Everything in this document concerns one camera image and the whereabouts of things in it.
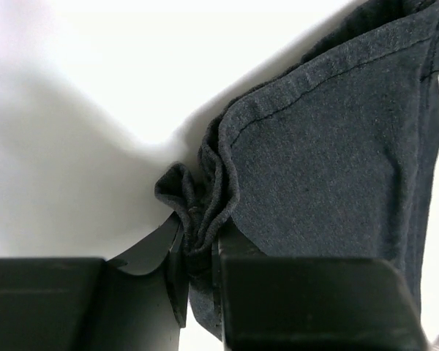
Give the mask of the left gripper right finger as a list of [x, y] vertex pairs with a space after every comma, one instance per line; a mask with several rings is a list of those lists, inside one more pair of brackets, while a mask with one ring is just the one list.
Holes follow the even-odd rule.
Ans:
[[211, 281], [213, 284], [214, 312], [219, 318], [217, 327], [221, 328], [224, 350], [226, 344], [222, 318], [222, 273], [221, 262], [227, 256], [263, 256], [263, 252], [240, 231], [233, 221], [227, 221], [217, 234], [211, 248]]

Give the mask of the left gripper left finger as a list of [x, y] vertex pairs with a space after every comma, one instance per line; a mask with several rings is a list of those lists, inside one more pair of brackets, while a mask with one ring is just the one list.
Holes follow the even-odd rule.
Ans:
[[182, 254], [183, 237], [181, 220], [172, 213], [156, 230], [108, 261], [109, 265], [131, 276], [148, 276], [161, 268], [173, 314], [181, 328], [187, 323], [189, 291]]

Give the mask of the black trousers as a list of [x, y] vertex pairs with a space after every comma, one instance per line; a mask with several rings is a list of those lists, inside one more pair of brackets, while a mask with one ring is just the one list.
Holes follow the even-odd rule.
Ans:
[[211, 247], [232, 220], [276, 256], [378, 257], [421, 300], [439, 150], [439, 1], [367, 1], [206, 130], [200, 180], [155, 185], [184, 227], [190, 302], [216, 337]]

